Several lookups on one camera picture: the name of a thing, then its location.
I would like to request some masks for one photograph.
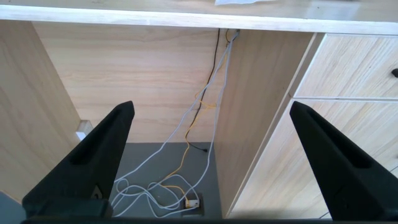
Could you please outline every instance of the black cable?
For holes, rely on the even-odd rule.
[[[212,74],[213,74],[213,72],[214,72],[214,69],[215,69],[215,67],[216,67],[216,58],[217,58],[218,42],[220,41],[220,30],[221,30],[221,29],[218,29],[218,33],[217,33],[217,43],[216,43],[216,49],[215,49],[215,51],[214,51],[213,68],[211,69],[211,72],[210,72],[210,75],[209,75],[209,79],[207,79],[206,85],[209,84],[210,79],[211,79],[211,76],[212,76]],[[205,96],[206,90],[207,90],[207,88],[203,91],[203,94],[201,95],[201,99],[200,99],[201,102],[203,101],[203,97]],[[197,109],[197,112],[196,112],[196,114],[195,114],[195,117],[193,117],[193,120],[192,120],[192,123],[191,123],[190,126],[193,125],[193,122],[195,122],[195,119],[196,119],[197,116],[198,116],[198,113],[199,113],[200,108],[201,108],[201,102],[200,102],[200,104],[199,104],[199,108]],[[187,133],[186,133],[186,135],[185,135],[185,139],[187,138],[187,136],[188,136],[188,134],[189,134],[189,131],[190,131],[190,130],[187,131]],[[202,150],[202,151],[204,151],[204,152],[207,152],[207,151],[208,151],[207,149],[202,149],[202,148],[200,148],[200,147],[198,147],[198,146],[196,146],[196,145],[190,143],[189,141],[188,141],[188,143],[189,143],[189,145],[191,145],[192,147],[195,147],[195,148],[197,148],[197,149],[199,149],[199,150]]]
[[[228,31],[229,31],[229,29],[227,29],[227,30],[225,31],[225,39],[226,39],[226,45],[227,45],[227,46],[228,46],[229,43],[231,43],[231,41],[228,40]]]

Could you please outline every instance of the drawer front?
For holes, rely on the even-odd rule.
[[[398,98],[398,37],[327,34],[295,97]]]
[[[398,175],[393,170],[398,165],[398,103],[300,102]],[[290,119],[290,105],[234,206],[233,218],[320,218],[328,212]]]

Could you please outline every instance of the gray floor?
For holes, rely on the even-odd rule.
[[[208,143],[197,144],[201,147],[209,147]],[[127,144],[124,150],[124,154],[119,166],[118,174],[116,178],[128,173],[130,170],[135,169],[143,160],[148,158],[153,152],[160,148],[161,144]],[[186,148],[185,143],[172,143],[167,144],[164,149],[149,160],[143,167],[141,167],[136,173],[130,175],[127,179],[130,184],[138,184],[143,187],[147,186],[150,182],[158,182],[162,180],[167,174],[174,171],[181,162],[181,158]],[[184,165],[178,174],[181,174],[186,178],[190,184],[195,184],[203,171],[207,163],[208,153],[199,151],[197,149],[191,148],[187,153],[184,161]],[[220,205],[220,195],[218,192],[218,182],[215,166],[214,151],[210,155],[210,166],[209,169],[195,188],[198,193],[203,195],[205,216],[204,218],[221,218],[221,205]],[[179,179],[170,179],[165,182],[167,185],[178,185],[187,190],[186,184]],[[178,189],[172,189],[179,197],[182,196],[181,191]],[[153,190],[153,193],[157,196],[157,200],[162,205],[169,205],[175,202],[175,198],[171,196],[170,193],[163,189]],[[110,201],[117,194],[116,186],[113,188]],[[134,198],[124,198],[123,201],[114,209],[114,215],[119,214],[131,202]],[[156,207],[156,214],[164,215],[167,210],[160,210]],[[147,197],[141,197],[138,199],[136,204],[134,204],[126,213],[122,215],[123,217],[153,217],[153,214],[149,208]],[[173,214],[169,216],[170,218],[181,217],[181,214]]]
[[[15,224],[25,219],[25,210],[22,206],[0,192],[0,223]]]

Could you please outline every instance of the white paper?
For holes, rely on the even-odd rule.
[[[273,1],[273,0],[216,0],[216,6],[223,4],[252,4],[260,1]]]

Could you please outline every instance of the desk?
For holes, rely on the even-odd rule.
[[[397,174],[397,6],[1,0],[1,190],[21,201],[77,144],[81,119],[95,126],[123,101],[137,111],[129,142],[167,139],[208,78],[217,28],[217,58],[226,28],[241,29],[215,139],[223,216],[319,218],[327,208],[287,111],[310,105]],[[210,141],[213,119],[190,140]]]

